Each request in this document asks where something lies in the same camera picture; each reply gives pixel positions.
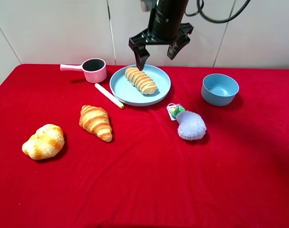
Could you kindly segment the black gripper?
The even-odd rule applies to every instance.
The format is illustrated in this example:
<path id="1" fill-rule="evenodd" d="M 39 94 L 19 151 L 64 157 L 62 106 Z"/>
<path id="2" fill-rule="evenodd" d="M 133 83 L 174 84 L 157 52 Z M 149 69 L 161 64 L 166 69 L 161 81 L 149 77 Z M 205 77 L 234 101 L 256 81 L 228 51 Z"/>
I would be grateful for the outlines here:
<path id="1" fill-rule="evenodd" d="M 158 0 L 151 10 L 147 28 L 129 39 L 137 68 L 142 71 L 150 57 L 146 45 L 169 45 L 167 56 L 173 60 L 190 43 L 190 23 L 182 23 L 187 0 Z"/>

